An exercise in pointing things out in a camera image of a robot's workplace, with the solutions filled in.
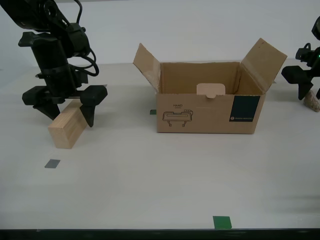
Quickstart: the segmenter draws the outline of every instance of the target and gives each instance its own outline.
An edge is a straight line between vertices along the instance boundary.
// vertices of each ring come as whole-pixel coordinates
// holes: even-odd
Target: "cardboard box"
[[[133,64],[157,92],[159,133],[253,134],[286,58],[260,38],[242,62],[160,63],[140,43]]]

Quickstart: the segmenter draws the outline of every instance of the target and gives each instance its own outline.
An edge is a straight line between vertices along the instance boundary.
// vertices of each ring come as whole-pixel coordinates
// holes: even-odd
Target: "green tape marker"
[[[229,216],[213,216],[214,229],[231,229]]]

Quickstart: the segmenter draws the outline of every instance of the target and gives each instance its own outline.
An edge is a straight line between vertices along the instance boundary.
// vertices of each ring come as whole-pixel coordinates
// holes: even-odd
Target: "printed gripper illustration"
[[[182,112],[165,111],[162,120],[168,122],[170,127],[172,126],[171,122],[184,122],[182,124],[182,127],[184,127],[187,122],[192,121],[193,114],[192,110],[184,110]]]

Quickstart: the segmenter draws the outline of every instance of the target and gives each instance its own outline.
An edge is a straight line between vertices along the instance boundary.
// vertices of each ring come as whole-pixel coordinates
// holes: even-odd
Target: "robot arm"
[[[24,32],[18,45],[31,47],[41,73],[36,77],[44,79],[46,86],[35,86],[25,92],[22,100],[33,105],[51,119],[55,119],[60,110],[57,104],[65,99],[79,98],[80,110],[90,127],[94,124],[95,107],[107,96],[105,86],[89,86],[84,91],[77,88],[88,83],[88,75],[97,76],[99,68],[96,55],[90,48],[85,34],[86,29],[79,25],[82,5],[75,23],[70,23],[59,10],[54,0],[0,0],[0,5],[21,28],[35,30]],[[68,63],[72,57],[81,57],[89,66],[79,67]],[[95,72],[87,69],[93,67]]]
[[[315,21],[312,33],[320,41],[320,17]],[[300,66],[286,66],[281,74],[290,84],[298,84],[298,98],[302,100],[313,87],[311,83],[315,77],[320,77],[320,47],[311,50],[311,44],[307,43],[303,48],[299,48],[295,59],[306,63],[310,70],[303,70]],[[316,94],[320,99],[320,89]]]

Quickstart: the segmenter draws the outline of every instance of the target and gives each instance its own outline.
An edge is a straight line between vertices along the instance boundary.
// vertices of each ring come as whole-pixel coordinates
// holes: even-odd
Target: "white wall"
[[[77,4],[58,5],[76,19]],[[83,3],[80,24],[100,64],[131,63],[139,43],[162,62],[241,60],[260,37],[293,58],[307,42],[313,49],[320,45],[311,33],[319,9],[319,0],[99,1]],[[0,14],[8,30],[1,59],[22,53],[36,65],[32,52],[17,46],[22,29]]]
[[[20,48],[23,30],[0,7],[0,87],[36,64],[31,49]]]

